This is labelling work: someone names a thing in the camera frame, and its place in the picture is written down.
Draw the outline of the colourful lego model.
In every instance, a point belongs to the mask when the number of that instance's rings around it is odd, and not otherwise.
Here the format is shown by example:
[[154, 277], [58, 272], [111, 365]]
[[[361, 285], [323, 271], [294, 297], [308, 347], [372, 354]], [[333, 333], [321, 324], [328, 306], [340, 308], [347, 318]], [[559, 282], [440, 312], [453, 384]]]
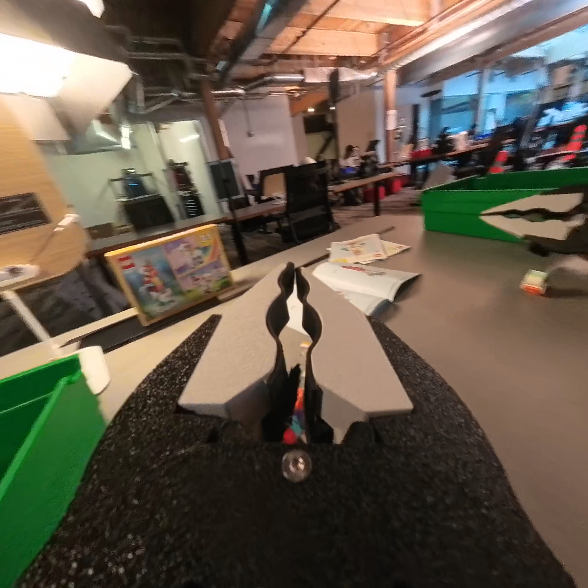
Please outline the colourful lego model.
[[306, 357], [310, 347], [308, 341], [300, 344], [300, 357], [298, 364], [295, 364], [290, 371], [290, 380], [295, 385], [295, 400], [293, 408], [286, 420], [286, 426], [282, 437], [285, 445], [306, 443], [306, 416], [305, 416], [305, 378], [306, 378]]

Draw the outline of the long wooden desk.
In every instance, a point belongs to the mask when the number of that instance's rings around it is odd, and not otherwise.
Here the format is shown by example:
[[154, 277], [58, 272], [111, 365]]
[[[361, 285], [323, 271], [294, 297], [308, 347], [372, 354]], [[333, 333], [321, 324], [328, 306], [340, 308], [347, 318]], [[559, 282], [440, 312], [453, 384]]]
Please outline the long wooden desk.
[[[347, 180], [343, 183], [335, 184], [333, 186], [328, 185], [329, 197], [334, 195], [342, 195], [343, 193], [348, 192], [350, 190], [363, 188], [365, 186], [385, 186], [385, 181], [388, 178], [393, 178], [394, 176], [401, 176], [401, 174], [396, 172], [379, 173], [375, 176], [368, 178]], [[269, 221], [276, 222], [277, 218], [285, 210], [285, 200], [274, 200], [250, 206], [245, 209], [231, 209], [229, 213], [223, 214], [221, 218], [218, 220], [218, 223], [227, 224], [231, 227], [232, 239], [239, 257], [239, 262], [242, 266], [245, 266], [251, 262], [251, 260], [249, 259], [249, 255], [247, 253], [245, 242], [243, 241], [243, 235], [241, 230], [242, 223], [252, 219], [268, 219]], [[380, 215], [380, 201], [375, 199], [372, 205], [373, 215]]]

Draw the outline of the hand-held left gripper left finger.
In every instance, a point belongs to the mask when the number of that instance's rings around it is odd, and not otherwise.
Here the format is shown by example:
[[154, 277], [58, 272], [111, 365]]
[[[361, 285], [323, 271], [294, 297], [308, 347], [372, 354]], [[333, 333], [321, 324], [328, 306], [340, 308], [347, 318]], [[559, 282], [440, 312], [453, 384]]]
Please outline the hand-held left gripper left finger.
[[278, 264], [222, 313], [178, 398], [178, 412], [236, 422], [256, 440], [270, 440], [289, 372], [280, 335], [290, 316], [296, 266]]

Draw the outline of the orange lego brick assembly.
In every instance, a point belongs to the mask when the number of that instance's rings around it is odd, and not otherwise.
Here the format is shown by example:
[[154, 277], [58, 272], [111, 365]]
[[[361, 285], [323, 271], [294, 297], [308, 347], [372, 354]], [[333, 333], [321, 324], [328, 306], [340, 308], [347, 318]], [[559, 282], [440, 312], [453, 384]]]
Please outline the orange lego brick assembly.
[[538, 270], [528, 270], [519, 287], [531, 295], [543, 296], [548, 290], [548, 274]]

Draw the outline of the bright light panel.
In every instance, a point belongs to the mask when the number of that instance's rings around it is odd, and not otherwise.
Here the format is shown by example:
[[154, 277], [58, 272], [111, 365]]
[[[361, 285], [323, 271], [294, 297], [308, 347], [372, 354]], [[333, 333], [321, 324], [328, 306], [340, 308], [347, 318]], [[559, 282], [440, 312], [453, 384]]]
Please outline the bright light panel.
[[33, 141], [84, 134], [131, 77], [121, 61], [1, 34], [1, 105]]

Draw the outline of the yellow lego box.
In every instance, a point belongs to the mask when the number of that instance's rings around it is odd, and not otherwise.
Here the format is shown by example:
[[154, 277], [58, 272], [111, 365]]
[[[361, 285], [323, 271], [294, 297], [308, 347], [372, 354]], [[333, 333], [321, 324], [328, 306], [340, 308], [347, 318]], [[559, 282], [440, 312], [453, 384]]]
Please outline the yellow lego box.
[[235, 288], [216, 224], [119, 248], [104, 258], [144, 327]]

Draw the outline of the closed unicorn cover instruction booklet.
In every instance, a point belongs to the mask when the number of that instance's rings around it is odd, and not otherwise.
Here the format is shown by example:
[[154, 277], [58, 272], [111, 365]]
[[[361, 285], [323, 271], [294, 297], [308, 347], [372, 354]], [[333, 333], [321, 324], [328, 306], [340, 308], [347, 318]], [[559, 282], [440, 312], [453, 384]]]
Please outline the closed unicorn cover instruction booklet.
[[388, 254], [377, 233], [332, 242], [328, 261], [331, 263], [370, 263], [386, 259]]

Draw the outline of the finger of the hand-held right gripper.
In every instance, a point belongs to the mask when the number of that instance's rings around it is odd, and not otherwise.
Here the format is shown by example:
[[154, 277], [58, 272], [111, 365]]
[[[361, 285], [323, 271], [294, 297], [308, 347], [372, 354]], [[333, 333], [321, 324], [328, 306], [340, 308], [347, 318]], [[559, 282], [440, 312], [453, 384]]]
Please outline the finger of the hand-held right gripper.
[[555, 216], [569, 215], [578, 210], [583, 201], [583, 192], [534, 194], [486, 209], [481, 212], [481, 216], [505, 216], [510, 213], [525, 215], [533, 211], [543, 211]]
[[573, 230], [584, 224], [584, 215], [575, 215], [569, 219], [541, 221], [502, 215], [486, 215], [479, 219], [518, 238], [546, 238], [560, 241], [566, 240]]

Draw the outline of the green plastic bin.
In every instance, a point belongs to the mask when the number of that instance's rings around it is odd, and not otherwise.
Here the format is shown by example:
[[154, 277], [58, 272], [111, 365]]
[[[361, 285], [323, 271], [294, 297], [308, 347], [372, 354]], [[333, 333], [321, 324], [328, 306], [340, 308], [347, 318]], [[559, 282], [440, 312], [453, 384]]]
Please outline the green plastic bin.
[[[531, 238], [499, 230], [480, 220], [481, 212], [544, 190], [564, 186], [587, 186], [587, 168], [562, 168], [542, 171], [504, 172], [472, 176], [425, 190], [421, 198], [424, 227], [436, 231], [475, 238], [518, 243]], [[531, 221], [554, 218], [543, 211], [510, 213], [505, 217], [524, 217]]]
[[106, 427], [77, 355], [1, 380], [1, 587], [59, 527]]

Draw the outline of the pale blue instruction booklet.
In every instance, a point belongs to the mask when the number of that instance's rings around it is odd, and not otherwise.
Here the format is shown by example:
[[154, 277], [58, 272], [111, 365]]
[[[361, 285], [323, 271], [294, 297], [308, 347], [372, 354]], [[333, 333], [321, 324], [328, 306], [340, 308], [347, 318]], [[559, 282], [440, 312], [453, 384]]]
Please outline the pale blue instruction booklet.
[[332, 262], [318, 265], [312, 274], [373, 318], [392, 305], [396, 295], [420, 277], [419, 273]]

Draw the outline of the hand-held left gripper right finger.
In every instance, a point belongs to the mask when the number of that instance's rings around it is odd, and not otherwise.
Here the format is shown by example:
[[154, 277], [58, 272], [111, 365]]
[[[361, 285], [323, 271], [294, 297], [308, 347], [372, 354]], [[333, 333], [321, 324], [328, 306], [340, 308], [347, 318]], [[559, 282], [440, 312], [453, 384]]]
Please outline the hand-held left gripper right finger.
[[296, 287], [311, 339], [304, 395], [308, 441], [340, 444], [355, 423], [412, 412], [368, 317], [307, 269], [296, 270]]

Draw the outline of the black office chair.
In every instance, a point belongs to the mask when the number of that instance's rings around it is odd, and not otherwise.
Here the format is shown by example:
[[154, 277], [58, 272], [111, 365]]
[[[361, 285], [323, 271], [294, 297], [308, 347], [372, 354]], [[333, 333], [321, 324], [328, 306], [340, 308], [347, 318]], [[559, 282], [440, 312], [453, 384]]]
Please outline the black office chair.
[[338, 228], [330, 206], [324, 161], [290, 166], [284, 179], [285, 210], [276, 221], [284, 243], [300, 245]]

